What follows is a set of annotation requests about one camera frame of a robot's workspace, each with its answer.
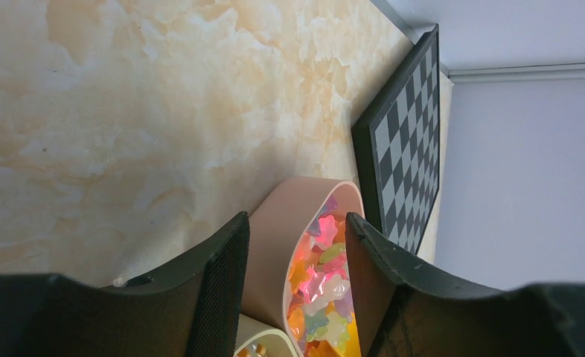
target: checkered board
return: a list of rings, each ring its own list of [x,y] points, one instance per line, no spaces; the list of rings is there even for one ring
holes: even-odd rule
[[[365,218],[413,254],[439,188],[438,44],[435,26],[352,128]]]

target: colorful gummy bear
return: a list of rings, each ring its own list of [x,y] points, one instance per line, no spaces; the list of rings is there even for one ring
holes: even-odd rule
[[[338,270],[343,270],[346,271],[344,269],[345,267],[345,263],[348,261],[347,256],[344,253],[339,254],[336,258],[330,260],[329,262],[323,264],[321,266],[321,271],[323,271],[324,273],[331,273],[333,271],[338,271]]]
[[[316,269],[316,267],[319,265],[320,259],[321,255],[319,253],[315,252],[310,253],[310,256],[308,257],[308,259],[306,259],[306,268],[313,267],[314,269]]]
[[[266,346],[253,341],[247,347],[244,347],[237,357],[264,357],[266,356]]]
[[[343,299],[345,293],[350,288],[350,282],[349,280],[343,279],[340,273],[315,273],[322,274],[325,277],[323,280],[324,283],[322,286],[322,294],[313,296],[314,300],[310,302],[305,300],[306,304],[304,305],[304,312],[306,315],[314,316],[319,310],[325,308],[331,301]]]
[[[329,322],[327,320],[327,316],[325,316],[325,310],[323,309],[317,312],[314,316],[305,316],[304,321],[308,335],[314,334],[316,330],[321,327],[325,327],[325,325],[327,325]]]
[[[310,341],[310,342],[306,342],[306,349],[307,349],[307,351],[310,351],[310,350],[311,350],[311,349],[313,349],[313,348],[314,348],[315,350],[316,350],[317,348],[319,348],[319,342],[320,342],[320,341]]]
[[[342,252],[345,251],[345,244],[343,243],[334,243],[331,247],[327,248],[321,257],[319,258],[319,262],[321,264],[325,264],[332,259],[338,257]]]
[[[336,222],[336,230],[338,231],[338,233],[336,233],[336,236],[334,237],[334,242],[345,243],[345,218],[335,216],[334,219]]]
[[[305,303],[310,304],[323,295],[325,274],[317,272],[313,267],[309,267],[305,272],[307,273],[308,278],[299,284],[299,290],[304,293]]]
[[[341,300],[350,289],[350,281],[343,279],[345,271],[335,271],[325,275],[323,295],[328,301]]]
[[[352,322],[352,312],[354,311],[354,304],[352,303],[351,289],[345,293],[343,299],[334,301],[334,308],[342,318],[348,319],[348,323]]]
[[[330,303],[325,308],[325,314],[329,315],[330,312],[335,312],[335,311],[336,311],[336,306],[334,306],[334,301],[330,301]]]
[[[356,315],[352,315],[352,322],[348,325],[348,334],[350,340],[345,344],[341,351],[347,352],[347,356],[360,356],[360,342],[358,340],[358,329],[356,327]]]
[[[304,235],[299,240],[299,244],[297,245],[297,249],[295,250],[295,255],[292,256],[292,260],[307,260],[310,257],[312,251],[310,250],[312,247],[310,246],[310,235],[308,233],[304,233]]]
[[[306,330],[305,316],[302,309],[297,309],[292,312],[288,318],[288,327],[290,328],[290,332],[293,333],[292,335],[295,336],[295,340],[299,341]]]
[[[332,346],[344,345],[350,336],[347,332],[348,319],[342,318],[336,312],[327,314],[327,332],[319,339],[325,340]]]
[[[336,229],[336,223],[334,222],[334,216],[332,215],[319,218],[318,222],[321,231],[318,236],[314,236],[310,233],[310,229],[308,229],[308,233],[311,235],[310,246],[317,245],[319,248],[325,250],[332,245],[332,241],[339,231]]]
[[[318,245],[313,246],[312,249],[311,249],[311,251],[313,253],[317,253],[318,255],[323,254],[323,249],[319,248]]]
[[[308,345],[308,341],[306,341],[307,338],[308,338],[308,332],[304,333],[304,335],[301,337],[301,339],[299,339],[299,341],[297,341],[297,345],[299,346],[299,349],[301,351],[305,351],[307,349],[307,345]]]
[[[302,307],[304,305],[304,296],[298,292],[297,294],[294,294],[292,296],[292,299],[290,300],[290,305],[288,306],[288,314],[287,316],[290,316],[293,311],[295,311],[295,309],[297,309],[298,307]]]
[[[311,278],[308,273],[305,261],[297,260],[292,264],[288,281],[290,281],[290,291],[293,294],[301,288],[301,284],[306,283]]]
[[[334,197],[330,196],[327,199],[327,201],[325,202],[325,205],[323,205],[323,207],[321,207],[321,210],[319,211],[319,217],[323,217],[326,214],[332,212],[338,206],[339,206],[339,203],[336,202],[336,200],[334,199]]]
[[[316,329],[314,332],[309,332],[308,337],[306,337],[306,341],[312,342],[312,341],[322,340],[326,334],[327,334],[327,327],[321,326],[318,329]]]
[[[326,341],[319,342],[318,347],[311,347],[307,355],[308,357],[340,357],[340,354]]]
[[[307,232],[312,237],[318,237],[321,235],[321,225],[319,224],[318,218],[313,220],[312,223],[310,223],[310,227],[308,227]]]

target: marble surface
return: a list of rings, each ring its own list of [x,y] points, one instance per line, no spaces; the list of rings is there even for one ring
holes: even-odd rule
[[[0,0],[0,273],[119,282],[288,176],[356,181],[411,47],[369,0]]]

